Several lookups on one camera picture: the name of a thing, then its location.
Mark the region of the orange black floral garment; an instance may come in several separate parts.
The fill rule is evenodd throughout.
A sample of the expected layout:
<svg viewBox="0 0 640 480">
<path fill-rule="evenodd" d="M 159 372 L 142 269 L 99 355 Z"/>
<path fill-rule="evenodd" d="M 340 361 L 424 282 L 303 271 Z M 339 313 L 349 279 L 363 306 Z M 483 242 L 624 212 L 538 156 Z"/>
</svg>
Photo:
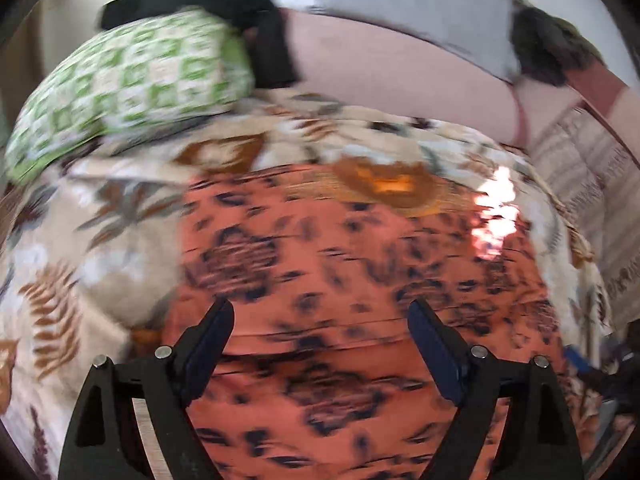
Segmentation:
<svg viewBox="0 0 640 480">
<path fill-rule="evenodd" d="M 189 415 L 227 479 L 414 479 L 454 414 L 407 328 L 423 298 L 496 356 L 562 370 L 559 323 L 510 170 L 472 192 L 360 162 L 215 176 L 184 194 L 180 283 L 138 353 L 219 296 L 233 334 Z"/>
</svg>

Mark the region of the cream leaf-pattern fleece blanket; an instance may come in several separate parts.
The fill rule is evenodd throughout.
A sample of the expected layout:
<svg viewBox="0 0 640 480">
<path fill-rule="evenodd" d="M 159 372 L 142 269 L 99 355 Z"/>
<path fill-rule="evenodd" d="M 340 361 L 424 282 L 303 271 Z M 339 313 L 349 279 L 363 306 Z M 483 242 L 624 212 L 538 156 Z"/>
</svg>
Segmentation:
<svg viewBox="0 0 640 480">
<path fill-rule="evenodd" d="M 1 420 L 35 475 L 58 476 L 92 359 L 138 353 L 134 330 L 155 328 L 167 314 L 180 283 L 184 194 L 194 183 L 360 162 L 418 167 L 472 192 L 489 170 L 510 170 L 561 350 L 572 344 L 599 362 L 611 308 L 593 252 L 527 159 L 451 122 L 265 91 L 193 129 L 93 141 L 18 193 L 1 253 Z M 596 399 L 565 363 L 557 371 L 588 439 Z"/>
</svg>

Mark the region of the striped beige pillow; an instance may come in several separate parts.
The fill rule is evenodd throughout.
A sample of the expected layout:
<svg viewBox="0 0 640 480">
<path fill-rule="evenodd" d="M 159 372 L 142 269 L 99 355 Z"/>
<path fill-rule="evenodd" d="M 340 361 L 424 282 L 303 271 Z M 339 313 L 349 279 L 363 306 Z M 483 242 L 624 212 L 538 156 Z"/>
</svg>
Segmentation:
<svg viewBox="0 0 640 480">
<path fill-rule="evenodd" d="M 613 322 L 639 317 L 639 167 L 588 110 L 573 107 L 527 148 L 596 253 Z"/>
</svg>

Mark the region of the green white patterned pillow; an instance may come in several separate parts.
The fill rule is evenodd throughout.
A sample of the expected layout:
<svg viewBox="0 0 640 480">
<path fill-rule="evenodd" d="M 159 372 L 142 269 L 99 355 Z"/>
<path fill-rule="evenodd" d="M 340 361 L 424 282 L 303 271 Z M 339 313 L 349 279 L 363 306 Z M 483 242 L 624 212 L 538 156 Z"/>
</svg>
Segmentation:
<svg viewBox="0 0 640 480">
<path fill-rule="evenodd" d="M 200 8 L 99 32 L 27 98 L 4 154 L 6 175 L 22 184 L 98 136 L 146 136 L 224 113 L 253 88 L 241 38 Z"/>
</svg>

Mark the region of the dark furry item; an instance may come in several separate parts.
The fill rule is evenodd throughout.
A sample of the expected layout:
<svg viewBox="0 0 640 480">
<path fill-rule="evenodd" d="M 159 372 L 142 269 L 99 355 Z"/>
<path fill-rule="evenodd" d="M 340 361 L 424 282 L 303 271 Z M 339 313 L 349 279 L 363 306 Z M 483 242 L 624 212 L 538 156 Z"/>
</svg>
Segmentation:
<svg viewBox="0 0 640 480">
<path fill-rule="evenodd" d="M 570 22 L 534 6 L 518 6 L 510 41 L 521 74 L 543 84 L 563 87 L 568 70 L 586 70 L 604 63 L 599 50 Z"/>
</svg>

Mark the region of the pink bedsheet mattress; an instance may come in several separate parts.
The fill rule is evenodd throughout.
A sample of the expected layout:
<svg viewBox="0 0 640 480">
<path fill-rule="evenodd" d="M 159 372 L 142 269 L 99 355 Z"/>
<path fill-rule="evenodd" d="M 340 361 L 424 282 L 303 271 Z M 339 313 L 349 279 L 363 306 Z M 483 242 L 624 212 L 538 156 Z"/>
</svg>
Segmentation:
<svg viewBox="0 0 640 480">
<path fill-rule="evenodd" d="M 285 10 L 299 89 L 395 115 L 456 122 L 524 148 L 569 107 L 583 105 L 631 155 L 639 153 L 639 93 L 600 63 L 556 88 L 508 84 L 434 44 L 401 32 Z"/>
</svg>

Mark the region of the black cloth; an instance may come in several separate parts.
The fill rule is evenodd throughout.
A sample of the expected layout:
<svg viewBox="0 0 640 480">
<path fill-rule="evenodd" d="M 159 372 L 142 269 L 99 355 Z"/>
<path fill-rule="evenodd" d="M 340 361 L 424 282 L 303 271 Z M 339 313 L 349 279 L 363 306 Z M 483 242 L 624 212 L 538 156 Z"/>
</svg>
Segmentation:
<svg viewBox="0 0 640 480">
<path fill-rule="evenodd" d="M 284 14 L 271 0 L 113 0 L 102 9 L 100 29 L 173 14 L 188 6 L 221 18 L 241 34 L 258 89 L 299 82 L 288 50 Z"/>
</svg>

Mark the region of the grey pillow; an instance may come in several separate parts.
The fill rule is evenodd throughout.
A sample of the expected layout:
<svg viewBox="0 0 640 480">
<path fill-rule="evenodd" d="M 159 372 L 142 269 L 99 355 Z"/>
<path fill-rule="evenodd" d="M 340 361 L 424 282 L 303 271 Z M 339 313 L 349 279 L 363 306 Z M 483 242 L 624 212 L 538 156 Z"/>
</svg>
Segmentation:
<svg viewBox="0 0 640 480">
<path fill-rule="evenodd" d="M 514 0 L 314 0 L 314 10 L 425 40 L 506 82 L 520 74 Z"/>
</svg>

